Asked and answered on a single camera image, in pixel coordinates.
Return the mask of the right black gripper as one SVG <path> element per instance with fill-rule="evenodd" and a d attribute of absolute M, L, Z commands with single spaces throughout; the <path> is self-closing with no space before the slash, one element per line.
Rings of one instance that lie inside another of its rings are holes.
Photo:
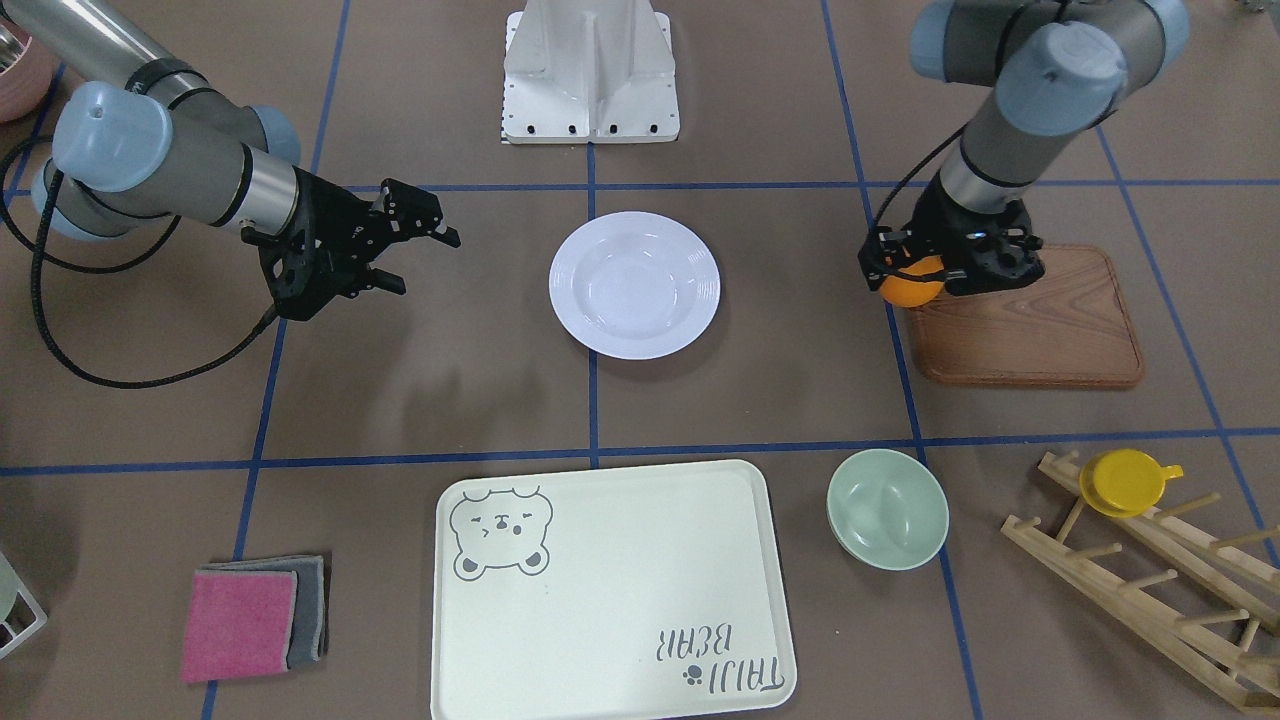
<path fill-rule="evenodd" d="M 439 197 L 415 184 L 385 178 L 369 201 L 305 170 L 294 177 L 298 193 L 282 231 L 242 228 L 242 241 L 259 249 L 278 316 L 306 322 L 333 299 L 366 291 L 406 295 L 401 275 L 371 266 L 393 242 L 429 237 L 461 246 Z"/>

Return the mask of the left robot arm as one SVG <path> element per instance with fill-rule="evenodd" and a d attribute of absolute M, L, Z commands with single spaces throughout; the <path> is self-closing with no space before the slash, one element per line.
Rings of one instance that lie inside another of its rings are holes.
<path fill-rule="evenodd" d="M 933 1 L 911 29 L 914 70 L 988 88 L 936 150 L 910 220 L 876 222 L 858 254 L 868 288 L 899 307 L 940 293 L 1020 290 L 1044 275 L 1024 193 L 1080 133 L 1181 54 L 1181 1 Z"/>

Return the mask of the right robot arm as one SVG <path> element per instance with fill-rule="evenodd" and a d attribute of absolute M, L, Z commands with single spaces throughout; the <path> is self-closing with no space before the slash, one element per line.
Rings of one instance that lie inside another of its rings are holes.
<path fill-rule="evenodd" d="M 404 293 L 372 266 L 390 245 L 460 246 L 438 197 L 384 179 L 364 200 L 298 164 L 291 122 L 238 106 L 105 1 L 5 1 L 5 19 L 82 77 L 58 119 L 35 196 L 64 183 L 54 225 L 116 240 L 165 217 L 239 233 L 259 251 L 276 315 L 305 322 L 337 297 Z"/>

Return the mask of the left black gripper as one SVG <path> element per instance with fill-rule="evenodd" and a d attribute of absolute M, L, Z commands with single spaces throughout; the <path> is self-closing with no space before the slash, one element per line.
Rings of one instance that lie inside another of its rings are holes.
<path fill-rule="evenodd" d="M 929 184 L 908 228 L 867 232 L 858 261 L 869 291 L 882 291 L 890 278 L 913 282 L 896 264 L 908 259 L 911 237 L 941 259 L 943 290 L 951 296 L 1020 290 L 1044 277 L 1043 241 L 1020 199 L 997 214 L 982 214 L 954 201 L 940 184 Z"/>

